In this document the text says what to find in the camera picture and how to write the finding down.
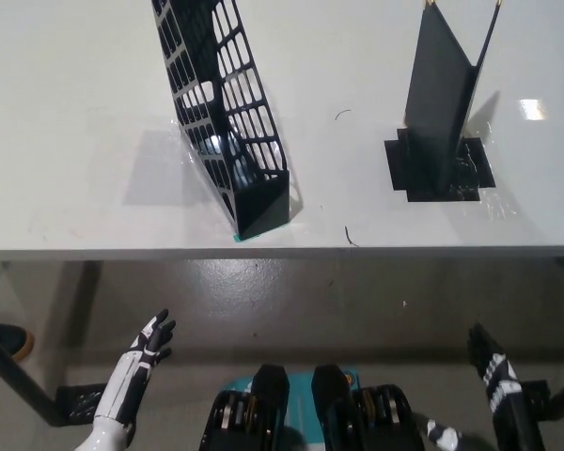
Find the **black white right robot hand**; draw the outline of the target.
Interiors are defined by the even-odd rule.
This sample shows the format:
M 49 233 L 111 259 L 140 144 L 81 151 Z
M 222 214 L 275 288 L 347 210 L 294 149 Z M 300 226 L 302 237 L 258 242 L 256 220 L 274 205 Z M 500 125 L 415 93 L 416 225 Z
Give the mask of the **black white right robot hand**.
M 523 387 L 505 350 L 479 322 L 469 329 L 467 350 L 469 362 L 484 384 L 491 412 L 497 414 L 508 397 L 523 393 Z

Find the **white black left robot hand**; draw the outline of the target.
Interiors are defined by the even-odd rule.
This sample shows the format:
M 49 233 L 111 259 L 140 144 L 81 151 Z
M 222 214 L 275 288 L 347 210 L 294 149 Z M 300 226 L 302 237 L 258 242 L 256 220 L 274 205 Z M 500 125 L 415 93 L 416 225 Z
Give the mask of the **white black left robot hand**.
M 172 352 L 175 320 L 169 311 L 154 316 L 124 351 L 102 393 L 94 418 L 108 418 L 125 428 L 135 422 L 153 369 Z

